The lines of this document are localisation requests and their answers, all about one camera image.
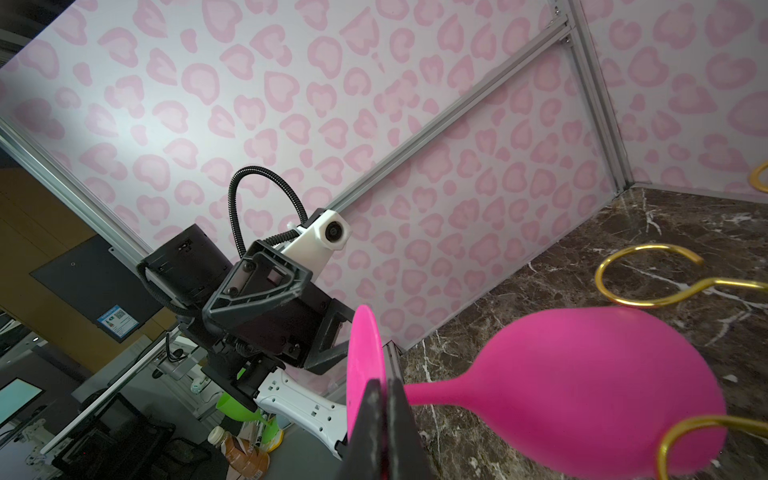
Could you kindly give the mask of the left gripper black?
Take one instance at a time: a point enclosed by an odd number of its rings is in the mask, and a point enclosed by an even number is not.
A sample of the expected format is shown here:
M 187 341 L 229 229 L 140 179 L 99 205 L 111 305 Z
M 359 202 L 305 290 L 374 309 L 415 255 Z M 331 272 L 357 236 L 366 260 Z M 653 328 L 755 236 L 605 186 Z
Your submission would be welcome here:
M 310 282 L 312 272 L 256 240 L 208 300 L 203 317 L 283 363 L 315 375 L 348 355 L 337 342 L 354 311 Z

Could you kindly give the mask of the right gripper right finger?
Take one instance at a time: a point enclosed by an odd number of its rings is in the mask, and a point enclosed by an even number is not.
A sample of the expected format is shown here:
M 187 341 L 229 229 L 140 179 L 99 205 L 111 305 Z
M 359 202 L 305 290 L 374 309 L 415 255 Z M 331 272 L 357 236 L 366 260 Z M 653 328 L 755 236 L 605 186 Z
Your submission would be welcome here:
M 387 478 L 433 479 L 411 407 L 400 379 L 388 380 L 386 400 Z

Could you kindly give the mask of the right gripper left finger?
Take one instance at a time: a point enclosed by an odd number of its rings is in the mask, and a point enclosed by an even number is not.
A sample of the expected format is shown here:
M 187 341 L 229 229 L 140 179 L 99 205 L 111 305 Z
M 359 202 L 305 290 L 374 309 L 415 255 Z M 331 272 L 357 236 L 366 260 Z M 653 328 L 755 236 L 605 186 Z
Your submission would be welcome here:
M 381 382 L 369 380 L 337 480 L 380 480 L 383 474 L 385 405 Z

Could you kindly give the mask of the magenta wine glass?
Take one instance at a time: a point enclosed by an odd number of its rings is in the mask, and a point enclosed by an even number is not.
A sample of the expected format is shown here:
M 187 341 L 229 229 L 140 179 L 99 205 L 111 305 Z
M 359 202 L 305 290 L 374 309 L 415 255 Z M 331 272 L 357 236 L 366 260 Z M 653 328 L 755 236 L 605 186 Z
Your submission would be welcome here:
M 388 479 L 389 379 L 377 320 L 361 306 L 349 341 L 348 441 L 373 379 L 384 393 L 381 479 Z M 673 426 L 726 411 L 718 381 L 698 351 L 665 322 L 625 307 L 524 316 L 497 332 L 462 375 L 404 389 L 411 410 L 464 408 L 524 456 L 581 479 L 651 476 Z

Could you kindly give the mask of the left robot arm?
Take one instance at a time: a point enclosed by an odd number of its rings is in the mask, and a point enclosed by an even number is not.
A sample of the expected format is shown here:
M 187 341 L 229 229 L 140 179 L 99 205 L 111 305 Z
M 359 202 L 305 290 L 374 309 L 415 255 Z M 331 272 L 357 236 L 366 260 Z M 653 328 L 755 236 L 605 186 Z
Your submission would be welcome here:
M 232 263 L 193 225 L 136 266 L 181 332 L 205 350 L 205 375 L 248 410 L 298 424 L 336 458 L 347 449 L 346 407 L 287 370 L 321 375 L 348 355 L 337 337 L 354 312 L 314 281 L 350 233 L 345 220 L 326 211 L 277 240 L 254 241 Z

